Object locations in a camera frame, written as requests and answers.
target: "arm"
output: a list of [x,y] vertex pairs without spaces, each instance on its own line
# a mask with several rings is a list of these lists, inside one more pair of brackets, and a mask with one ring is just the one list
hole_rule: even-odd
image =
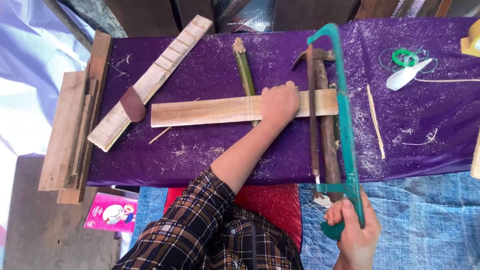
[[299,108],[300,97],[292,81],[264,88],[262,121],[212,163],[212,172],[237,194],[258,160]]
[[262,91],[262,121],[193,180],[159,221],[147,225],[112,270],[198,269],[256,163],[300,107],[293,82]]
[[361,189],[361,199],[365,215],[365,228],[363,229],[360,228],[357,213],[348,199],[337,201],[324,216],[330,226],[340,223],[342,219],[345,221],[345,229],[337,243],[340,255],[334,270],[372,269],[373,255],[382,226],[363,189]]

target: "hammer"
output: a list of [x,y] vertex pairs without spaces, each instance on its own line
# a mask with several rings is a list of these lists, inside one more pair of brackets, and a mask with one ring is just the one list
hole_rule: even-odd
[[[293,64],[292,70],[297,66],[301,60],[305,60],[307,51],[303,51]],[[328,79],[325,71],[324,61],[335,61],[335,56],[332,50],[325,51],[323,49],[313,49],[313,64],[316,77],[315,87],[317,89],[327,89]],[[340,181],[340,169],[338,167],[338,159],[336,156],[337,144],[335,142],[334,134],[334,117],[333,115],[326,115],[320,117],[320,136],[322,138],[322,153],[324,156],[325,167],[325,182],[327,184],[339,184]],[[328,192],[328,197],[332,203],[343,199],[343,193],[340,192]],[[314,197],[318,198],[322,196],[321,193],[315,193]]]

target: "white plastic object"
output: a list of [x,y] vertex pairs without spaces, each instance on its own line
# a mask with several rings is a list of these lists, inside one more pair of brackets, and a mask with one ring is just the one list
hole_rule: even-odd
[[393,91],[397,91],[400,88],[404,87],[407,83],[409,83],[415,76],[417,75],[417,72],[422,70],[426,65],[428,65],[432,60],[427,59],[421,63],[418,63],[412,67],[406,67],[402,70],[399,70],[395,73],[393,73],[390,77],[387,79],[387,88],[391,89]]

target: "cartoon character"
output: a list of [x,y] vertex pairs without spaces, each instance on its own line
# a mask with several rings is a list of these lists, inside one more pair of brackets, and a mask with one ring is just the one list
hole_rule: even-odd
[[135,221],[135,216],[133,214],[135,208],[127,204],[124,207],[118,204],[110,205],[103,211],[103,220],[107,224],[117,224],[119,221],[125,221],[125,224]]

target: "purple cloth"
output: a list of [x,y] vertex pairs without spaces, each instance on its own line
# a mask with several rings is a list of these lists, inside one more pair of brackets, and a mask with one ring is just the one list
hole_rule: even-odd
[[[379,64],[385,49],[422,47],[438,59],[438,68],[420,79],[480,77],[480,58],[460,53],[460,39],[476,18],[405,18],[353,21],[340,26],[351,102],[357,165],[362,182],[461,172],[470,169],[480,125],[480,83],[412,81],[394,92],[385,87],[391,71]],[[203,37],[173,75],[147,104],[147,116],[132,123],[109,152],[94,147],[88,185],[186,186],[250,129],[250,123],[173,127],[156,142],[163,128],[150,127],[152,103],[243,96],[231,45],[241,37],[257,94],[265,86],[294,81],[307,90],[306,64],[291,71],[313,31],[225,34]],[[100,118],[118,102],[163,52],[172,37],[114,39]],[[314,44],[330,49],[328,38]],[[329,78],[335,80],[333,65]],[[366,85],[370,85],[385,156],[370,114]],[[255,167],[247,184],[313,183],[308,118],[287,126]],[[437,129],[435,140],[427,134]]]

